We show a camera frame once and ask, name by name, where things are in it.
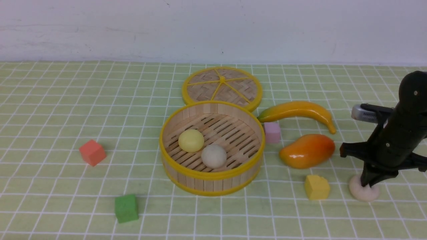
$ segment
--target white round object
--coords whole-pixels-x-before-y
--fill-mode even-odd
[[[350,179],[348,187],[353,197],[362,202],[372,202],[380,196],[380,187],[377,184],[372,187],[369,185],[362,187],[360,174]]]
[[[226,161],[227,152],[220,145],[207,145],[202,151],[202,162],[209,168],[220,168]]]

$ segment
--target dough ball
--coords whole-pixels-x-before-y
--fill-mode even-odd
[[[205,138],[195,129],[187,129],[179,135],[178,145],[186,152],[197,152],[203,148]]]
[[[350,179],[348,187],[353,197],[362,202],[372,202],[380,196],[380,187],[377,184],[372,187],[369,185],[362,187],[360,174],[354,175]]]
[[[220,168],[226,161],[227,152],[220,145],[207,145],[202,151],[202,162],[209,168]]]

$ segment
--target yellow ball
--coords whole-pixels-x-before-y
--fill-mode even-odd
[[[197,152],[205,143],[203,134],[195,129],[185,130],[178,138],[178,145],[186,152]]]

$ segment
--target yellow banana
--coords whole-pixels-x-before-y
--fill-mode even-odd
[[[331,134],[336,133],[332,115],[319,104],[308,101],[285,102],[262,111],[257,119],[262,122],[274,122],[288,117],[309,117],[325,124]]]

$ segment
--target bamboo steamer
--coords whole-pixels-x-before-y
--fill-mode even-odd
[[[179,147],[178,137],[187,129],[203,134],[204,147],[224,147],[224,167],[206,167],[201,160],[203,148],[187,153]],[[257,176],[263,161],[265,134],[261,123],[247,109],[224,101],[199,101],[182,107],[167,119],[159,144],[163,167],[174,184],[196,195],[220,196],[244,188]]]
[[[224,101],[253,112],[261,103],[258,79],[234,67],[210,67],[191,74],[182,87],[185,104],[199,101]]]

